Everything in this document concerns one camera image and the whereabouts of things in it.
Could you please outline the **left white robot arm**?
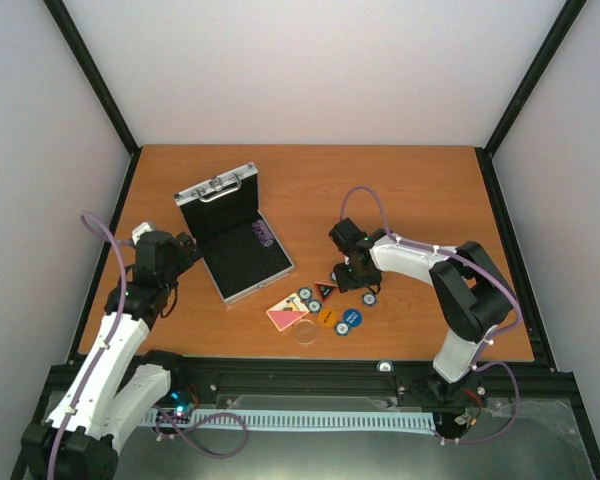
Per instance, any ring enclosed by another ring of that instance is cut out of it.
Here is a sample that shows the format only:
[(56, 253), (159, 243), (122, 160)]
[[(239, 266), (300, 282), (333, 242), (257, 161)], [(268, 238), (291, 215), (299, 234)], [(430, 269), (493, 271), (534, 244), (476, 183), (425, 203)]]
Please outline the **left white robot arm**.
[(124, 378), (156, 320), (168, 315), (179, 277), (202, 256), (187, 234), (143, 223), (132, 235), (135, 261), (107, 299), (94, 344), (55, 408), (21, 438), (29, 472), (46, 479), (111, 479), (131, 433), (161, 398), (181, 400), (188, 378), (178, 354), (152, 351)]

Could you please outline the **aluminium poker case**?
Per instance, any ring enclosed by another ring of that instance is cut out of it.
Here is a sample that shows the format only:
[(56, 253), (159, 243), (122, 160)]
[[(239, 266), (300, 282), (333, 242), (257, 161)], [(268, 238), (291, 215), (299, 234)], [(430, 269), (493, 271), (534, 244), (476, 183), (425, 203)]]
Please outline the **aluminium poker case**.
[[(241, 165), (173, 195), (224, 304), (292, 273), (295, 264), (260, 208), (259, 170)], [(262, 219), (275, 241), (263, 247), (251, 225)]]

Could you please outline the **purple poker chip stack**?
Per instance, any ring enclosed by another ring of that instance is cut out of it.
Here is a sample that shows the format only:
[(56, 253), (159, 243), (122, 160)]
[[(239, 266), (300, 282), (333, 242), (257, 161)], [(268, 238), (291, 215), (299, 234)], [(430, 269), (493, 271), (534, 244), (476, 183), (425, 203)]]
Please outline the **purple poker chip stack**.
[(256, 239), (263, 247), (269, 248), (274, 244), (274, 235), (264, 220), (259, 219), (253, 222), (251, 229)]

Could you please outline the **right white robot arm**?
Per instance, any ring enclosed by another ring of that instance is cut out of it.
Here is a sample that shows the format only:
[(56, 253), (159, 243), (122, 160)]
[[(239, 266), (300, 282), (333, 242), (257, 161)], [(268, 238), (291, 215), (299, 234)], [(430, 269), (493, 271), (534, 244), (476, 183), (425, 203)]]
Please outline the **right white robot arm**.
[(345, 260), (333, 268), (342, 293), (376, 293), (382, 275), (396, 273), (433, 287), (448, 330), (431, 372), (421, 381), (433, 399), (444, 402), (477, 369), (476, 362), (510, 312), (521, 318), (512, 288), (477, 242), (440, 247), (378, 229), (371, 234), (345, 218), (329, 237)]

